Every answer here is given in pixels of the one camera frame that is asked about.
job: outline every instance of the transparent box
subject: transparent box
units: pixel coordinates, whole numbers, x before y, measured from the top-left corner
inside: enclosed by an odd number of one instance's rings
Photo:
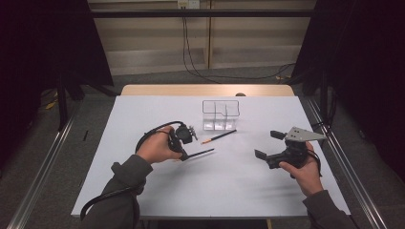
[[[239,114],[237,100],[204,100],[202,102],[203,129],[206,131],[235,130]]]

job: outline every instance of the metal rail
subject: metal rail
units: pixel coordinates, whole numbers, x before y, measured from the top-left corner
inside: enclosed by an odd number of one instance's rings
[[[316,118],[316,121],[321,123],[322,117],[319,114],[320,109],[315,102],[315,100],[309,99],[309,106],[313,112],[313,115]],[[337,159],[340,167],[343,170],[350,186],[354,194],[357,197],[361,207],[363,208],[364,213],[366,214],[367,218],[369,219],[370,224],[374,229],[387,229],[387,225],[385,224],[383,218],[380,216],[378,209],[376,208],[372,198],[370,197],[369,193],[364,188],[363,184],[361,183],[359,177],[357,176],[356,172],[354,171],[351,163],[349,162],[348,158],[346,157],[345,152],[343,151],[342,147],[340,146],[339,142],[337,141],[334,133],[332,130],[328,130],[328,126],[321,125],[322,132],[327,136],[328,143],[331,147],[331,150],[334,156]]]
[[[62,148],[63,143],[65,142],[66,137],[68,136],[69,131],[74,123],[74,118],[77,115],[77,112],[81,106],[81,102],[75,104],[71,118],[65,127],[57,133],[51,149],[48,151],[42,165],[36,174],[35,179],[33,180],[29,191],[24,196],[20,205],[17,208],[17,211],[14,213],[14,216],[9,223],[7,229],[23,229],[30,217],[32,209],[38,200],[43,187],[48,179],[50,171],[56,161],[56,158]]]

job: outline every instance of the cable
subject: cable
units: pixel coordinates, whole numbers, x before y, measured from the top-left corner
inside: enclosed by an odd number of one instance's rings
[[[93,206],[94,204],[96,204],[96,203],[98,203],[98,202],[100,202],[100,201],[102,201],[104,199],[113,198],[113,197],[116,197],[118,195],[126,194],[126,193],[132,192],[132,191],[137,190],[137,189],[138,189],[138,186],[137,187],[127,187],[127,188],[124,188],[124,189],[121,189],[121,190],[113,191],[111,193],[106,193],[106,194],[100,195],[100,196],[98,196],[96,198],[92,198],[81,209],[80,220],[83,220],[86,217],[87,210],[91,206]]]
[[[140,146],[143,144],[143,142],[146,140],[146,138],[148,138],[151,135],[154,135],[158,129],[161,129],[165,126],[169,126],[172,124],[181,124],[182,126],[185,126],[184,123],[182,123],[180,121],[172,121],[172,122],[168,122],[166,124],[160,125],[159,127],[155,128],[155,129],[150,130],[148,133],[145,133],[145,135],[143,135],[143,137],[140,138],[140,140],[137,144],[137,147],[135,148],[135,153],[139,150]]]
[[[308,149],[312,154],[308,154],[310,157],[314,158],[316,163],[318,164],[318,172],[319,172],[319,177],[321,177],[321,159],[319,159],[319,155],[317,155],[314,151]]]
[[[183,34],[183,38],[182,38],[182,62],[184,63],[184,67],[187,69],[187,71],[192,74],[195,75],[197,77],[203,78],[205,80],[208,80],[210,82],[216,83],[216,84],[220,84],[220,82],[217,82],[215,80],[212,79],[208,79],[204,76],[202,76],[196,69],[196,67],[194,66],[194,62],[193,62],[193,58],[191,57],[191,52],[190,52],[190,44],[188,42],[188,28],[187,28],[187,20],[185,19],[185,17],[182,18],[182,34]],[[187,49],[188,49],[188,56],[190,58],[191,61],[191,65],[193,66],[194,71],[197,73],[192,73],[188,67],[187,64],[185,63],[185,44],[187,44]]]
[[[238,76],[215,75],[215,74],[202,75],[202,74],[195,68],[194,63],[193,63],[193,58],[192,58],[191,52],[190,52],[190,44],[189,44],[189,41],[188,41],[187,20],[186,20],[185,17],[182,18],[182,29],[183,29],[182,60],[183,60],[184,67],[187,69],[187,71],[188,71],[190,74],[195,75],[195,76],[200,77],[200,78],[203,78],[203,79],[205,79],[205,80],[208,80],[208,81],[217,83],[217,84],[221,84],[221,83],[218,82],[218,81],[209,79],[209,78],[233,78],[233,79],[248,79],[248,80],[266,79],[266,78],[271,78],[271,77],[277,76],[277,75],[279,75],[280,73],[282,73],[282,72],[284,72],[285,70],[287,70],[290,66],[295,65],[295,63],[289,63],[289,64],[282,65],[282,66],[280,66],[279,71],[278,71],[277,73],[271,74],[271,75],[267,75],[267,76],[261,76],[261,77],[238,77]],[[186,45],[187,45],[188,56],[189,56],[190,61],[191,61],[191,66],[193,67],[193,70],[194,70],[194,72],[196,72],[196,73],[192,73],[192,72],[188,69],[188,67],[187,67],[187,65],[186,65],[186,63],[185,63],[185,46],[186,46]]]

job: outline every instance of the gray sleeve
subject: gray sleeve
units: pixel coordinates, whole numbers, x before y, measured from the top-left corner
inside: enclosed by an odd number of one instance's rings
[[[327,190],[316,193],[303,202],[308,209],[312,228],[356,229],[346,213],[334,205]]]
[[[139,219],[137,195],[143,191],[146,176],[153,170],[152,166],[140,156],[132,155],[122,165],[114,163],[111,169],[114,176],[105,186],[103,194],[126,187],[139,188],[134,194],[126,193],[96,203],[81,222],[80,228],[136,227]]]

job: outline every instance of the floor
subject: floor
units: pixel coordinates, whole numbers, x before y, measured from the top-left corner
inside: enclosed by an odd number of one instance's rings
[[[201,75],[227,75],[238,78],[211,77],[219,83],[283,83],[284,79],[271,77],[276,74],[280,66],[232,68],[217,70],[201,70]],[[291,73],[288,69],[282,75]],[[262,76],[263,79],[251,79]],[[140,73],[135,75],[114,76],[115,87],[109,89],[120,92],[126,84],[186,84],[213,83],[204,77],[190,74],[186,71],[168,73]],[[304,109],[311,123],[316,123],[309,100],[301,93],[301,85],[292,87],[300,97]],[[50,109],[41,107],[32,122],[26,137],[21,141],[15,154],[3,169],[0,180],[0,228],[6,228],[12,220],[18,222],[19,228],[77,228],[79,219],[70,216],[75,198],[80,191],[83,179],[92,162],[97,144],[102,136],[105,123],[114,105],[114,98],[101,94],[92,88],[83,86],[86,97],[83,101],[69,100],[70,113],[75,113],[75,119],[69,132],[65,135],[63,145],[59,146],[57,155],[48,168],[50,173],[44,176],[42,185],[36,190],[28,208],[20,209],[27,213],[25,218],[13,218],[24,197],[30,191],[35,176],[41,169],[44,159],[53,147],[58,137],[57,103]],[[47,104],[53,100],[53,93],[42,98]],[[383,224],[373,225],[364,213],[367,206],[358,201],[356,192],[352,189],[347,175],[342,171],[338,158],[332,153],[328,143],[324,144],[324,152],[330,163],[342,194],[348,203],[352,218],[359,228],[403,228],[405,224],[405,185],[395,173],[380,159],[373,144],[360,134],[361,128],[345,110],[344,104],[337,100],[332,130],[338,139],[345,155],[350,162],[360,184],[367,190],[366,194],[376,208],[376,212],[383,219]],[[185,228],[183,222],[171,221],[170,226],[156,221],[150,222],[156,228]],[[309,227],[307,218],[272,219],[273,229],[306,228]]]

